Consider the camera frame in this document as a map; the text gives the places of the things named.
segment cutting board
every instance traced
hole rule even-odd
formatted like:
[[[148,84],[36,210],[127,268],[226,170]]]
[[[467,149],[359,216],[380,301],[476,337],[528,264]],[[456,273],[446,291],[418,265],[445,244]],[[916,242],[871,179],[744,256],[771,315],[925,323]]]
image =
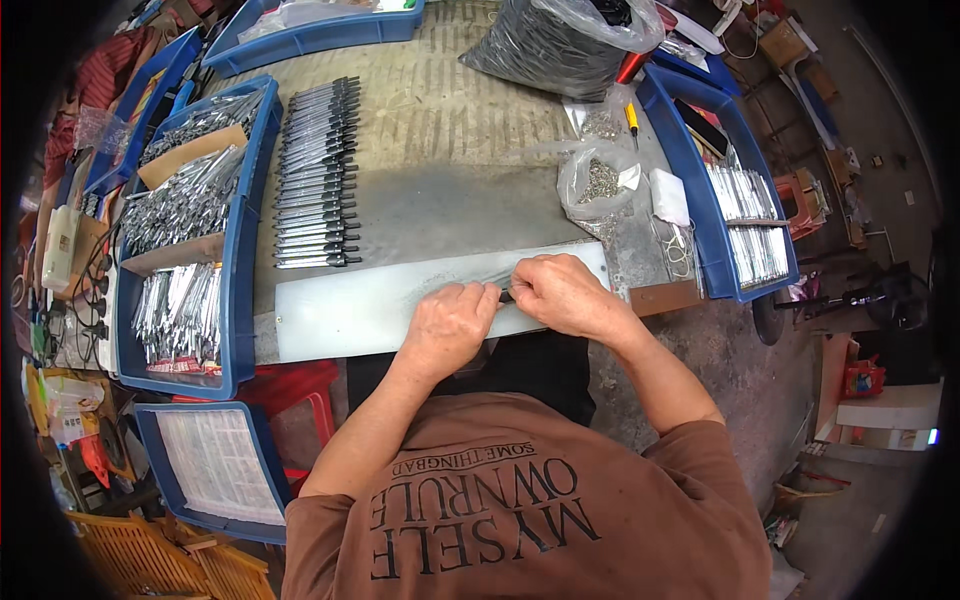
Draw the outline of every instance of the cutting board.
[[[280,283],[276,287],[280,362],[397,351],[417,302],[426,294],[447,283],[501,281],[521,258],[564,252],[579,256],[610,288],[599,242],[439,258]],[[510,303],[497,311],[488,337],[543,327]]]

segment power strip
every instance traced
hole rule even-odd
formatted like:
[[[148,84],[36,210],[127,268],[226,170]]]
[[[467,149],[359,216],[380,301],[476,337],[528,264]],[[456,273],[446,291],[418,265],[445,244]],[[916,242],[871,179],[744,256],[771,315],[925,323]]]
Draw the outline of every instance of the power strip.
[[[103,323],[107,326],[106,340],[97,340],[97,360],[104,371],[117,372],[117,347],[116,347],[116,294],[117,294],[117,266],[110,266],[107,271],[107,310],[104,312]]]

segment blue plastic tray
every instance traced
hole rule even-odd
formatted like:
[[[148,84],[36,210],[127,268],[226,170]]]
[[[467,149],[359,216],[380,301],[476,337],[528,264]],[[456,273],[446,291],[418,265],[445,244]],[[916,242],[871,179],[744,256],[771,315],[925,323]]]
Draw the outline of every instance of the blue plastic tray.
[[[267,91],[253,122],[237,193],[230,201],[227,221],[220,277],[220,354],[223,374],[211,376],[147,371],[143,346],[129,327],[143,291],[143,277],[120,269],[116,304],[116,322],[121,324],[117,327],[117,373],[124,385],[165,394],[228,400],[236,396],[237,385],[241,381],[253,377],[253,261],[256,256],[256,232],[267,169],[280,130],[283,106],[276,93],[276,81],[269,75],[258,75],[218,94],[243,94],[264,86]],[[169,116],[156,128],[155,139],[171,127],[181,125],[192,112],[209,104],[209,100],[201,100]],[[138,189],[145,189],[142,185],[139,182]],[[128,256],[124,246],[121,259]]]
[[[671,71],[683,73],[705,84],[710,84],[718,89],[724,90],[728,94],[731,94],[731,96],[742,95],[740,86],[737,85],[736,79],[731,75],[727,64],[717,55],[707,53],[707,68],[709,71],[690,64],[686,60],[678,59],[668,52],[663,52],[660,48],[654,50],[652,58],[653,62],[659,66],[668,68]]]
[[[700,251],[709,296],[736,298],[737,301],[748,302],[785,287],[789,283],[796,283],[800,279],[797,257],[793,252],[789,231],[783,228],[789,264],[787,278],[746,290],[740,289],[733,263],[730,236],[727,234],[727,224],[720,211],[720,203],[713,192],[713,185],[710,183],[703,159],[693,144],[693,138],[687,131],[676,107],[673,106],[673,99],[680,98],[684,102],[717,115],[744,168],[757,171],[767,181],[777,213],[781,219],[784,219],[783,207],[780,206],[776,193],[777,187],[770,176],[767,162],[733,98],[710,85],[655,64],[648,63],[643,69],[646,76],[636,89],[636,96],[657,132],[663,152],[670,162],[670,169],[674,175],[684,180],[686,204],[690,217],[696,223],[694,239]]]
[[[240,44],[237,35],[247,31],[264,12],[280,4],[280,0],[249,0],[210,46],[201,66],[212,67],[217,75],[226,78],[264,64],[322,50],[407,41],[413,38],[414,30],[423,21],[423,2],[417,0],[411,11],[340,16],[291,27]]]
[[[139,104],[143,90],[147,88],[150,79],[163,71],[163,75],[156,82],[154,91],[150,94],[147,106],[144,107],[136,125],[133,126],[130,144],[127,146],[123,158],[116,166],[113,166],[114,155],[97,153],[90,165],[89,175],[86,177],[85,194],[92,193],[102,198],[116,186],[122,185],[130,179],[133,172],[136,171],[136,162],[140,159],[140,153],[143,151],[146,142],[144,138],[147,133],[147,124],[167,91],[180,83],[180,78],[183,77],[186,67],[190,66],[190,63],[197,57],[197,53],[200,52],[201,44],[200,32],[197,27],[194,27],[167,44],[155,56],[147,60],[133,75],[133,80],[128,85],[127,91],[114,112],[116,116],[125,121],[133,115],[133,111]]]
[[[290,485],[287,483],[286,475],[283,474],[283,466],[280,464],[279,455],[276,453],[274,438],[270,433],[270,425],[259,407],[248,406],[243,402],[136,404],[134,414],[137,427],[140,429],[140,440],[147,451],[147,459],[150,461],[150,468],[154,472],[160,493],[163,494],[163,500],[171,513],[188,523],[200,525],[211,531],[222,531],[243,540],[286,544],[287,528],[284,526],[230,519],[186,508],[186,499],[183,496],[182,487],[170,466],[170,457],[166,445],[163,443],[160,427],[156,423],[156,413],[219,410],[240,410],[244,412],[247,426],[253,438],[253,447],[256,448],[257,458],[260,460],[260,465],[263,467],[263,472],[267,478],[267,484],[274,494],[281,513],[293,499]]]

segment yellow screwdriver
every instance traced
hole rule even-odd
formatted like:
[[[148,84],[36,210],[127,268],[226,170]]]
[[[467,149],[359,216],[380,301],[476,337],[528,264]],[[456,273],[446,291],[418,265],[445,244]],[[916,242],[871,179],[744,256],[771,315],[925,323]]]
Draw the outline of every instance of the yellow screwdriver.
[[[634,103],[627,105],[624,110],[627,113],[627,125],[630,126],[630,135],[634,137],[634,150],[639,152],[640,147],[636,144],[636,134],[639,132],[640,127],[636,124],[636,111],[634,110]]]

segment red bag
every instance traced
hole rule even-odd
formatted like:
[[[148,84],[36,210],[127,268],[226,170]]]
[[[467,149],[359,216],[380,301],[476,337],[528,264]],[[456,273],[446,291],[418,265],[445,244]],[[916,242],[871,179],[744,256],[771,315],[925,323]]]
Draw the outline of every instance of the red bag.
[[[876,396],[883,391],[883,374],[886,369],[875,364],[879,357],[879,354],[875,354],[868,360],[858,360],[847,365],[843,397]]]

